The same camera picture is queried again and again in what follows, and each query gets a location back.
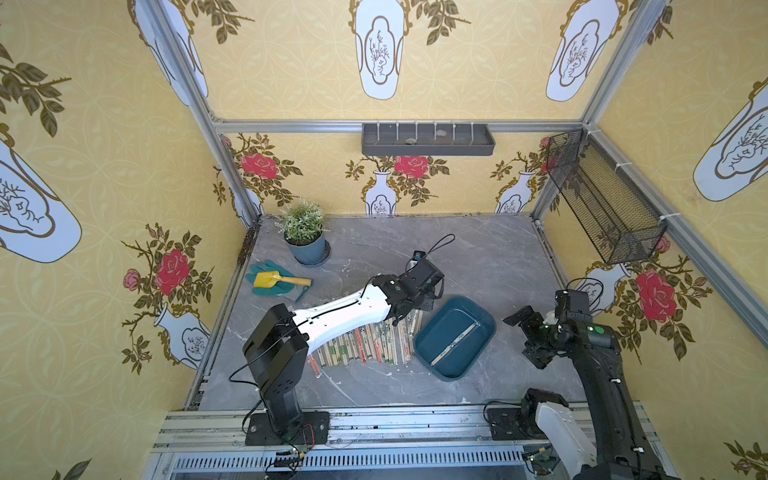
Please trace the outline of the plain chopsticks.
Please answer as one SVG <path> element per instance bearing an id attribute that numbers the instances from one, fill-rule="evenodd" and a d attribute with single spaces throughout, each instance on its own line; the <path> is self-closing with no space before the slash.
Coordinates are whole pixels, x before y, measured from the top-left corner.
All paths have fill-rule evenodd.
<path id="1" fill-rule="evenodd" d="M 410 320 L 408 322 L 408 343 L 409 343 L 409 351 L 411 355 L 414 355 L 414 352 L 415 352 L 415 349 L 414 349 L 415 336 L 421 328 L 422 318 L 423 318 L 423 312 L 420 310 L 414 310 L 410 314 Z"/>

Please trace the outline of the green tip chopsticks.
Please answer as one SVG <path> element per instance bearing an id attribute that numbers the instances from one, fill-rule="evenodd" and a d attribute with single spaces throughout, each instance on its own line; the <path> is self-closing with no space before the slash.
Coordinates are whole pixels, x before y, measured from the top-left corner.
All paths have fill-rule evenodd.
<path id="1" fill-rule="evenodd" d="M 383 356 L 386 363 L 392 363 L 392 347 L 391 347 L 391 332 L 390 327 L 386 321 L 380 323 L 380 337 L 382 341 Z"/>

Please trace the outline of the green label chopsticks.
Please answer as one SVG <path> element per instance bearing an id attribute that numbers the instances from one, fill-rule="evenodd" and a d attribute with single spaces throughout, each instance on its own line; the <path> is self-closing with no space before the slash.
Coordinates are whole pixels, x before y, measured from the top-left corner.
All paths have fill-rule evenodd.
<path id="1" fill-rule="evenodd" d="M 367 357 L 370 359 L 371 362 L 376 361 L 377 357 L 375 353 L 375 347 L 374 347 L 373 341 L 371 340 L 368 326 L 364 326 L 361 328 L 361 336 L 363 338 Z"/>

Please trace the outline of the teal plastic storage box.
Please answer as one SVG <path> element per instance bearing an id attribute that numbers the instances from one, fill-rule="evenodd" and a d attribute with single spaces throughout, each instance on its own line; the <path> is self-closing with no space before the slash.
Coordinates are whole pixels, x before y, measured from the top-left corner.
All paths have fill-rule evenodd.
<path id="1" fill-rule="evenodd" d="M 463 378 L 496 333 L 494 317 L 463 296 L 450 298 L 414 339 L 416 358 L 444 382 Z"/>

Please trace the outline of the bamboo print chopsticks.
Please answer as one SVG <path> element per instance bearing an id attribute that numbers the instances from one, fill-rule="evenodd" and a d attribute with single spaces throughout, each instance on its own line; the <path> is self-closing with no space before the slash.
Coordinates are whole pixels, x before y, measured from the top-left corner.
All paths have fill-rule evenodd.
<path id="1" fill-rule="evenodd" d="M 430 365 L 436 366 L 445 356 L 447 356 L 453 349 L 455 349 L 468 335 L 476 330 L 478 325 L 476 323 L 470 324 L 464 331 L 456 336 L 434 359 L 431 360 Z"/>

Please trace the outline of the red striped chopsticks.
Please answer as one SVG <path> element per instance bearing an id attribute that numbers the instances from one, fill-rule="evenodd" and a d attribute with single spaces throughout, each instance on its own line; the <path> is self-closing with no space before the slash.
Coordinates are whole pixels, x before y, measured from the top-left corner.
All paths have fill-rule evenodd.
<path id="1" fill-rule="evenodd" d="M 364 343 L 362 335 L 360 333 L 360 329 L 356 328 L 354 331 L 355 331 L 355 338 L 356 338 L 356 342 L 357 342 L 357 349 L 358 349 L 358 352 L 359 352 L 359 357 L 360 357 L 362 363 L 366 364 L 367 363 L 367 353 L 366 353 L 366 350 L 365 350 L 365 343 Z"/>

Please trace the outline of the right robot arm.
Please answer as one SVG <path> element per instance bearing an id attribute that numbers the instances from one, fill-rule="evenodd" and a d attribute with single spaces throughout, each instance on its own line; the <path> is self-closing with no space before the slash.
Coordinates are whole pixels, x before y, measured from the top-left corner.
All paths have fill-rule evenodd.
<path id="1" fill-rule="evenodd" d="M 526 337 L 524 356 L 538 369 L 554 357 L 569 359 L 583 386 L 594 440 L 572 420 L 564 398 L 531 388 L 516 427 L 528 438 L 545 437 L 573 479 L 668 479 L 640 423 L 626 386 L 620 345 L 613 330 L 569 310 L 556 324 L 525 306 L 504 319 Z"/>

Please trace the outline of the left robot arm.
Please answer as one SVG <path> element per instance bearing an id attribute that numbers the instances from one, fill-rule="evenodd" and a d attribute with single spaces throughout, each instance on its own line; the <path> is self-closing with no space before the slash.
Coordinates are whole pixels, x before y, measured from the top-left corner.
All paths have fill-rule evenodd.
<path id="1" fill-rule="evenodd" d="M 410 272 L 374 276 L 362 289 L 320 306 L 271 307 L 245 341 L 242 367 L 250 371 L 271 432 L 288 441 L 306 424 L 295 388 L 318 347 L 369 324 L 397 324 L 443 292 L 443 274 Z"/>

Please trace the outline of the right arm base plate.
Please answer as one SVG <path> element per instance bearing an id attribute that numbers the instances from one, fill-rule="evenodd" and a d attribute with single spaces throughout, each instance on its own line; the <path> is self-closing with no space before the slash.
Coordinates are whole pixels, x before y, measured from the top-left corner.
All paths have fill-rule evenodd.
<path id="1" fill-rule="evenodd" d="M 529 440 L 533 438 L 527 428 L 520 405 L 490 402 L 483 408 L 483 418 L 494 441 Z"/>

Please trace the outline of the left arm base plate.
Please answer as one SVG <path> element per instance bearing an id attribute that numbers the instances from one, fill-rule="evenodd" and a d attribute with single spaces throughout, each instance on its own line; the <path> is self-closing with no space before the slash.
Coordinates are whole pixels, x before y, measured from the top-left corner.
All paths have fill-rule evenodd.
<path id="1" fill-rule="evenodd" d="M 253 413 L 246 424 L 246 446 L 324 445 L 330 432 L 329 411 L 305 411 L 302 418 L 285 431 L 264 412 Z"/>

